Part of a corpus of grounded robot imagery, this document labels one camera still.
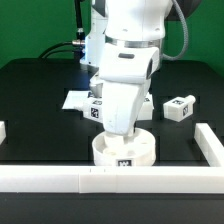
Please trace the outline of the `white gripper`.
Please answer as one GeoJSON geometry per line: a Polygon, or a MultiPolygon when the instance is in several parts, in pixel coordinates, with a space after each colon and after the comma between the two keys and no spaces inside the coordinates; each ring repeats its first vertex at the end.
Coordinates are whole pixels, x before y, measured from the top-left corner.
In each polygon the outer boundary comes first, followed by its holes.
{"type": "Polygon", "coordinates": [[[125,136],[133,128],[159,60],[157,47],[105,44],[99,77],[103,80],[102,117],[107,132],[125,136]]]}

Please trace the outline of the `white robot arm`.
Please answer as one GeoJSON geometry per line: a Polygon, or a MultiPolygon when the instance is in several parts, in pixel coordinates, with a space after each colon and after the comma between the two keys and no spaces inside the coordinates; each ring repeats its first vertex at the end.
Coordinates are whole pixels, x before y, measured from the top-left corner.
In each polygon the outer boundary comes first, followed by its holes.
{"type": "Polygon", "coordinates": [[[83,68],[94,73],[90,88],[103,100],[104,129],[127,135],[163,59],[164,22],[186,18],[202,0],[91,0],[91,31],[85,38],[83,68]]]}

